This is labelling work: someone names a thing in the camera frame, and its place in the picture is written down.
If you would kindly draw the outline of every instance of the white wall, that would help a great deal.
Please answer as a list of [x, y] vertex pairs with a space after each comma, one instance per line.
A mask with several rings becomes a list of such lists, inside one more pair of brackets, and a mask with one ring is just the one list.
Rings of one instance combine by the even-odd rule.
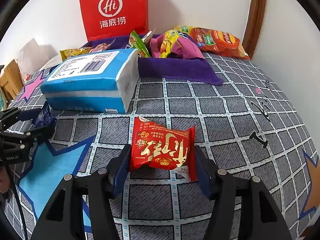
[[[242, 39], [250, 0], [149, 0], [149, 28], [157, 33], [175, 24], [198, 25], [230, 32]], [[59, 50], [87, 42], [79, 0], [30, 0], [0, 42], [0, 63], [10, 62], [31, 38]]]
[[252, 61], [283, 90], [320, 149], [320, 32], [296, 0], [267, 0]]

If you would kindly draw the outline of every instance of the red wrapper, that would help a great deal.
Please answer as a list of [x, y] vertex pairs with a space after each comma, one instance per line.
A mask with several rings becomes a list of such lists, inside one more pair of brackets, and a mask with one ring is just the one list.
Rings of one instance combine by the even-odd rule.
[[147, 164], [153, 168], [174, 170], [195, 181], [194, 142], [194, 126], [186, 131], [169, 130], [143, 117], [135, 117], [130, 171]]

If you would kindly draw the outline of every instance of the orange star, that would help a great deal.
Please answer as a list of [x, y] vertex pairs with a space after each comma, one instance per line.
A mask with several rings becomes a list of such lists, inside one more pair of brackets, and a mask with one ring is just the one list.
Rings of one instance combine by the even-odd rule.
[[320, 205], [320, 165], [318, 165], [319, 157], [316, 163], [302, 150], [306, 159], [306, 164], [309, 172], [311, 187], [307, 196], [306, 202], [303, 205], [299, 220], [308, 215], [313, 210], [316, 211]]

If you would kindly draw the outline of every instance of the metal screw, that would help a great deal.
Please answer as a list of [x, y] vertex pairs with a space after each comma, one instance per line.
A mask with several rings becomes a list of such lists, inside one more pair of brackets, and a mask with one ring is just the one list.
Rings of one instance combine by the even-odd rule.
[[105, 174], [107, 172], [107, 169], [106, 168], [100, 168], [99, 170], [98, 170], [98, 173], [99, 174]]
[[252, 180], [253, 180], [254, 182], [260, 182], [260, 181], [261, 181], [261, 179], [260, 179], [258, 176], [253, 176], [253, 177], [252, 177]]
[[71, 174], [67, 174], [67, 175], [64, 175], [64, 180], [68, 181], [68, 180], [71, 180], [72, 179], [72, 175]]
[[218, 174], [220, 174], [220, 175], [226, 175], [226, 174], [227, 174], [227, 171], [224, 170], [224, 169], [218, 169]]

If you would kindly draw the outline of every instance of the purple towel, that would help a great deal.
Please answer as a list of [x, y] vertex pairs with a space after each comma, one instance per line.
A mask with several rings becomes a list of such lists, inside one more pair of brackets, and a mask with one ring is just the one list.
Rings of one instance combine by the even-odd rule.
[[[96, 41], [89, 41], [83, 47], [97, 46], [101, 43], [110, 44], [110, 49], [124, 49], [128, 43], [129, 35], [114, 38], [106, 38]], [[205, 59], [179, 59], [179, 58], [139, 58], [139, 74], [141, 77], [184, 79], [194, 82], [203, 82], [211, 85], [221, 86], [220, 79]]]

